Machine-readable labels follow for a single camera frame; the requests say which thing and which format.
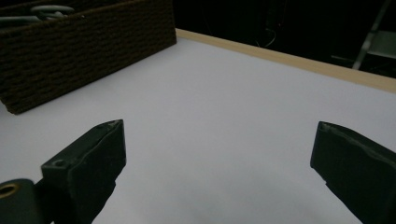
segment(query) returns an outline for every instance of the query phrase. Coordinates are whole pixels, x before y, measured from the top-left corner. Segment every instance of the dark brown wicker basket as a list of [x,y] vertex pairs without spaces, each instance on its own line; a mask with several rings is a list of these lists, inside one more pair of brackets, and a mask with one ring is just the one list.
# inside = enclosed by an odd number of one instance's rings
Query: dark brown wicker basket
[[0,31],[0,99],[13,114],[176,44],[172,0],[44,0],[0,8],[0,16],[42,5],[75,12]]

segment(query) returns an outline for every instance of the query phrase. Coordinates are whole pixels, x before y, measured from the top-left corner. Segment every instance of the dark background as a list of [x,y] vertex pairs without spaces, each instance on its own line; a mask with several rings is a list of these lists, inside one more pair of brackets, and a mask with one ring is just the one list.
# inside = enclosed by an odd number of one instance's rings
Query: dark background
[[[352,67],[384,0],[174,0],[176,27]],[[396,32],[396,2],[381,30]],[[396,60],[367,55],[361,70],[396,77]]]

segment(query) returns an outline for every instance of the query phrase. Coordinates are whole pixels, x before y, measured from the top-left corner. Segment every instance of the table edge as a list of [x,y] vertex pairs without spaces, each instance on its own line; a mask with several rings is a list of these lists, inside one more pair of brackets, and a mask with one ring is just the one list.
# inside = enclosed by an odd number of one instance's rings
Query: table edge
[[201,35],[186,30],[176,29],[176,32],[177,36],[181,38],[194,40],[223,49],[229,49],[275,63],[283,63],[285,65],[301,68],[328,77],[342,79],[344,81],[353,82],[381,91],[396,93],[396,78],[383,77],[376,74],[353,70],[351,68],[329,63],[322,63],[274,50],[257,48],[214,36]]

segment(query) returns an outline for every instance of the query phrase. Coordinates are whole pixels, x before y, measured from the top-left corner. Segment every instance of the wicker basket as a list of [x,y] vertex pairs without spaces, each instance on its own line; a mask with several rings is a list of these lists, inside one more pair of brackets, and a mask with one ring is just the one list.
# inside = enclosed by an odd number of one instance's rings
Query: wicker basket
[[176,44],[172,0],[44,0],[68,17],[0,31],[0,99],[20,114]]

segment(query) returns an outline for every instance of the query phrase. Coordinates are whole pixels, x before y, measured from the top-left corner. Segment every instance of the white table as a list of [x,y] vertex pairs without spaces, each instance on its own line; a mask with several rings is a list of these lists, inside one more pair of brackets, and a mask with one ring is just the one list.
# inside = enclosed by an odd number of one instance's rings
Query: white table
[[396,94],[186,38],[14,116],[0,182],[123,119],[127,165],[94,223],[360,223],[309,166],[320,120],[396,149]]

